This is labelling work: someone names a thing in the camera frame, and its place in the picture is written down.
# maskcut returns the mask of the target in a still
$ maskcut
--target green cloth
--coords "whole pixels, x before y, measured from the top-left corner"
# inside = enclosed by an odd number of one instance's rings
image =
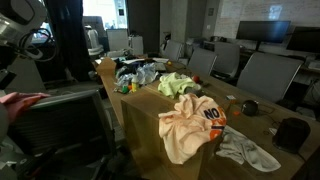
[[[191,78],[181,78],[178,73],[171,73],[168,76],[161,76],[158,91],[165,96],[174,99],[177,93],[184,94],[187,87],[194,87],[196,84]]]

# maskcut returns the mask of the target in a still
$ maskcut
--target table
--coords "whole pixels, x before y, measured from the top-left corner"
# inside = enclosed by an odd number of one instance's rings
[[[198,153],[183,165],[171,164],[166,156],[163,141],[158,134],[158,114],[173,110],[178,102],[163,96],[157,91],[159,82],[143,87],[133,94],[113,93],[115,64],[105,59],[97,67],[97,72],[114,107],[120,125],[123,127],[131,153],[137,163],[141,175],[147,179],[290,179],[302,166],[303,160],[297,156],[275,148],[272,135],[265,134],[272,127],[272,119],[281,121],[284,118],[296,117],[308,122],[311,133],[300,149],[304,158],[309,158],[320,145],[320,124],[311,121],[293,111],[280,107],[272,102],[244,92],[236,87],[215,78],[200,75],[208,84],[204,91],[216,102],[227,109],[226,95],[234,95],[239,103],[230,106],[226,111],[227,124],[256,142],[261,148],[274,156],[282,167],[274,172],[263,173],[252,168],[248,163],[239,165],[228,158],[216,156],[213,152],[221,138],[204,144]],[[241,102],[254,99],[260,104],[275,108],[269,116],[248,117],[243,114],[233,115],[240,111]]]

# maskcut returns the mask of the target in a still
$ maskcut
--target cable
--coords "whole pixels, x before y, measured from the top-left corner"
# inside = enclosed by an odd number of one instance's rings
[[[36,61],[36,62],[48,62],[48,61],[51,61],[58,54],[57,51],[58,51],[58,48],[57,48],[57,46],[55,46],[53,55],[50,58],[47,58],[47,59],[33,59],[33,60]]]
[[[34,46],[34,47],[27,47],[27,48],[25,48],[25,45],[26,45],[27,40],[28,40],[28,39],[30,38],[30,36],[32,36],[33,34],[42,34],[42,35],[45,35],[45,36],[47,36],[47,39],[46,39],[46,41],[45,41],[44,43],[42,43],[42,44],[39,45],[39,46]],[[48,43],[52,43],[53,41],[54,41],[54,40],[53,40],[53,38],[52,38],[52,36],[51,36],[51,33],[50,33],[50,31],[49,31],[48,29],[46,29],[46,28],[32,29],[32,30],[30,30],[29,33],[23,35],[23,36],[20,38],[20,40],[19,40],[19,42],[18,42],[18,47],[16,47],[16,48],[19,50],[17,54],[23,55],[24,57],[27,57],[27,58],[32,59],[31,57],[26,56],[25,54],[20,53],[20,51],[24,51],[24,50],[38,50],[39,47],[43,47],[43,46],[45,46],[45,45],[48,44]],[[32,60],[37,61],[37,62],[48,62],[48,61],[51,61],[51,60],[57,55],[57,53],[58,53],[57,51],[58,51],[58,49],[57,49],[57,47],[55,46],[53,55],[52,55],[50,58],[47,58],[47,59],[32,59]]]

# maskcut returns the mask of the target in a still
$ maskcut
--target dark object on table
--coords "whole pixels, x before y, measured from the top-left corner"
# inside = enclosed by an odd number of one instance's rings
[[[281,150],[298,153],[309,134],[310,126],[307,122],[288,118],[282,120],[276,135],[272,138],[272,143]]]
[[[258,103],[253,100],[246,100],[242,104],[241,112],[247,116],[254,116],[258,113]]]

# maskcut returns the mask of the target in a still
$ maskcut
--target black office chair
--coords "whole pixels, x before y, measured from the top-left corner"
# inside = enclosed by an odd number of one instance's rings
[[[109,173],[107,163],[118,154],[111,127],[99,91],[91,90],[40,100],[9,127],[8,135],[28,155],[58,150],[49,163],[40,162],[41,178],[95,179]],[[104,163],[87,167],[101,159]]]

